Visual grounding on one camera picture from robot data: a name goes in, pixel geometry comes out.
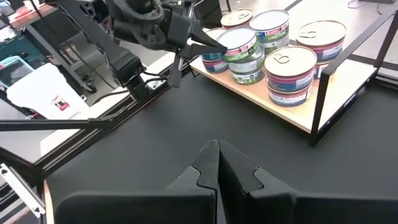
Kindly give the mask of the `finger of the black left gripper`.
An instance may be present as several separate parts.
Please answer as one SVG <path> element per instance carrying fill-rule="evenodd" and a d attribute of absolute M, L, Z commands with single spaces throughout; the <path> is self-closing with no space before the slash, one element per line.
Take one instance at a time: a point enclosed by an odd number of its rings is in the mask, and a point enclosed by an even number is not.
<path fill-rule="evenodd" d="M 180 49 L 179 56 L 185 58 L 193 58 L 197 55 L 202 54 L 218 54 L 218 53 L 225 53 L 227 51 L 227 47 L 221 45 L 218 47 L 208 46 L 208 45 L 186 45 L 183 49 Z"/>
<path fill-rule="evenodd" d="M 209 37 L 201 28 L 200 21 L 192 21 L 190 28 L 190 37 L 194 42 L 198 42 L 198 45 L 208 45 L 218 47 L 221 46 L 219 42 L 216 42 Z"/>

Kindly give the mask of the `black frame strut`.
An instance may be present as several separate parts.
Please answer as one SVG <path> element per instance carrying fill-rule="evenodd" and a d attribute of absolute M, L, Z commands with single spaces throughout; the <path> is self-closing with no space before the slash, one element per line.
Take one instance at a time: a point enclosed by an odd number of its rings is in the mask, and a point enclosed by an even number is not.
<path fill-rule="evenodd" d="M 56 129 L 98 129 L 111 124 L 110 120 L 0 120 L 0 131 L 43 131 Z"/>

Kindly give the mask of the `tuna can green label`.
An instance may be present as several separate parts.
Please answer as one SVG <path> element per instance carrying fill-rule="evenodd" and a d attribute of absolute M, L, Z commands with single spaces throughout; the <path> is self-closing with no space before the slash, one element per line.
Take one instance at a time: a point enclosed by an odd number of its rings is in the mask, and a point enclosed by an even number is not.
<path fill-rule="evenodd" d="M 232 73 L 232 78 L 237 84 L 252 85 L 261 81 L 264 78 L 264 71 L 260 69 L 250 73 Z"/>
<path fill-rule="evenodd" d="M 237 27 L 225 31 L 217 41 L 227 48 L 221 53 L 225 62 L 236 62 L 251 56 L 257 49 L 256 32 L 250 27 Z"/>
<path fill-rule="evenodd" d="M 264 61 L 265 56 L 263 51 L 254 52 L 248 58 L 229 63 L 229 69 L 234 73 L 254 72 L 264 66 Z"/>
<path fill-rule="evenodd" d="M 265 55 L 269 55 L 270 53 L 272 53 L 273 51 L 282 48 L 282 47 L 286 47 L 289 45 L 289 38 L 288 37 L 283 37 L 279 40 L 273 41 L 273 42 L 261 42 L 262 47 L 264 48 L 264 54 Z"/>
<path fill-rule="evenodd" d="M 259 42 L 273 42 L 289 34 L 289 13 L 277 9 L 260 12 L 250 20 L 249 26 Z"/>

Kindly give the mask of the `grey metal bracket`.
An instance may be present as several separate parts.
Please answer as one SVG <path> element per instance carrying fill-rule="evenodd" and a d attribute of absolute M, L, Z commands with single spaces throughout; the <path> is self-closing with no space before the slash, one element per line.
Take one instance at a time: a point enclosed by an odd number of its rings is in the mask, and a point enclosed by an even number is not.
<path fill-rule="evenodd" d="M 37 218 L 45 215 L 45 204 L 14 168 L 2 163 L 0 175 Z"/>

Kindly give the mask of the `black table frame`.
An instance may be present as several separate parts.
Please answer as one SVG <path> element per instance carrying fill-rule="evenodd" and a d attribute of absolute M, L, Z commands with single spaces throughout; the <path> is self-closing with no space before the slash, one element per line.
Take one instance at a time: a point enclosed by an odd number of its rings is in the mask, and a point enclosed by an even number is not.
<path fill-rule="evenodd" d="M 124 110 L 108 128 L 0 132 L 0 147 L 45 172 L 52 190 L 159 188 L 198 152 L 188 109 L 199 78 L 185 76 L 145 104 L 128 96 L 98 103 L 96 112 Z"/>

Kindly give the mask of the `teal plastic box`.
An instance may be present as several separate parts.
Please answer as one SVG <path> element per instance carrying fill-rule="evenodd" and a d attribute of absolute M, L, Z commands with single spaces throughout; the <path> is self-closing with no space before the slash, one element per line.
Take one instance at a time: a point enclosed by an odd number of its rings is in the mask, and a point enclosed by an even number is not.
<path fill-rule="evenodd" d="M 0 89 L 5 91 L 32 72 L 32 45 L 25 37 L 0 42 Z"/>

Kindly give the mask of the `white plastic bag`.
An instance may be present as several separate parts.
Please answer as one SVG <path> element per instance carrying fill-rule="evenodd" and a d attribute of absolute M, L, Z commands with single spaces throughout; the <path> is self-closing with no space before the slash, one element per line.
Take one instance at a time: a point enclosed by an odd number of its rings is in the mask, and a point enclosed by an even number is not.
<path fill-rule="evenodd" d="M 7 98 L 47 119 L 70 119 L 89 106 L 50 63 L 39 67 L 10 86 Z"/>

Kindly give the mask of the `wooden shelf board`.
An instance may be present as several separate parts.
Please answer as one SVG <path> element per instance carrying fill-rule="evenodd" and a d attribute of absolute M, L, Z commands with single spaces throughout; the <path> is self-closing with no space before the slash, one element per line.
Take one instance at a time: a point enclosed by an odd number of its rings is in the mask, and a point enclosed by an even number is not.
<path fill-rule="evenodd" d="M 274 92 L 269 92 L 269 79 L 266 77 L 255 84 L 240 85 L 233 80 L 232 73 L 229 70 L 216 74 L 207 72 L 200 58 L 195 59 L 190 66 L 194 71 L 201 73 L 210 80 L 257 104 L 301 130 L 307 133 L 312 131 L 315 108 L 319 106 L 317 96 L 320 80 L 313 81 L 302 96 L 296 97 L 296 99 L 304 100 L 304 103 L 288 107 L 279 106 L 272 102 L 273 99 L 284 100 L 285 98 L 277 96 Z M 349 101 L 355 97 L 361 86 L 370 81 L 375 71 L 376 68 L 371 65 L 350 59 L 344 60 L 338 66 L 334 74 L 329 76 L 318 130 L 328 125 L 339 110 L 348 106 Z"/>

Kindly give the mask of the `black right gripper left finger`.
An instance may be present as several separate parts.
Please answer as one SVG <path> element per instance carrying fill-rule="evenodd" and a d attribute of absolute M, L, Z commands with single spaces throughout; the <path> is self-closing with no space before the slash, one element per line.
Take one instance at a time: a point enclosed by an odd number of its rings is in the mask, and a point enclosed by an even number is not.
<path fill-rule="evenodd" d="M 208 141 L 197 158 L 170 184 L 167 190 L 198 191 L 203 198 L 184 199 L 179 202 L 174 221 L 168 224 L 216 224 L 218 205 L 218 174 L 220 145 Z"/>

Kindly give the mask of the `black equipment case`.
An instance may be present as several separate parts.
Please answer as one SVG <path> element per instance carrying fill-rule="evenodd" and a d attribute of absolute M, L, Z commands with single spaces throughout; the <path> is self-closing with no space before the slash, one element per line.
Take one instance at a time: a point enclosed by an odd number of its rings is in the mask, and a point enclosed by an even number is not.
<path fill-rule="evenodd" d="M 213 29 L 221 27 L 221 8 L 219 0 L 203 0 L 194 7 L 196 19 L 201 26 Z"/>

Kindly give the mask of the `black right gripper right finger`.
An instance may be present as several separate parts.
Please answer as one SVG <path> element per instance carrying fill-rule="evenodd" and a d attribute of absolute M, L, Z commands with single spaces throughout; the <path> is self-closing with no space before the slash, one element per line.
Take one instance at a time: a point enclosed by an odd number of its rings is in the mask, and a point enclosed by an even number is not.
<path fill-rule="evenodd" d="M 292 224 L 295 190 L 220 141 L 219 185 L 227 224 Z"/>

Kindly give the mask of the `salmon can red blue label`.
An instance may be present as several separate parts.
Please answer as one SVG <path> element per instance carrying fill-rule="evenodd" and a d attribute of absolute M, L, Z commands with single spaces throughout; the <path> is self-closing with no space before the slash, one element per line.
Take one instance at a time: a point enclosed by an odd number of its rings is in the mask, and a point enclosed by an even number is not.
<path fill-rule="evenodd" d="M 221 18 L 221 26 L 224 29 L 248 26 L 253 17 L 253 11 L 248 8 L 240 8 L 225 14 Z"/>
<path fill-rule="evenodd" d="M 224 62 L 223 60 L 202 60 L 202 63 L 205 67 L 205 70 L 209 73 L 222 73 L 229 69 L 228 63 Z"/>
<path fill-rule="evenodd" d="M 208 29 L 205 31 L 205 33 L 211 37 L 213 40 L 218 42 L 218 38 L 226 32 L 226 29 L 218 27 L 218 28 L 213 28 L 213 29 Z M 214 60 L 219 60 L 221 58 L 220 53 L 205 53 L 201 55 L 201 59 L 204 61 L 214 61 Z"/>
<path fill-rule="evenodd" d="M 280 91 L 271 86 L 267 80 L 268 96 L 271 102 L 282 107 L 295 107 L 304 104 L 311 95 L 312 82 L 297 91 Z"/>
<path fill-rule="evenodd" d="M 321 20 L 305 24 L 295 38 L 298 45 L 312 49 L 318 62 L 334 60 L 343 51 L 346 26 L 338 21 Z"/>
<path fill-rule="evenodd" d="M 312 49 L 291 45 L 269 54 L 264 66 L 273 89 L 293 92 L 312 83 L 316 63 L 317 55 Z"/>

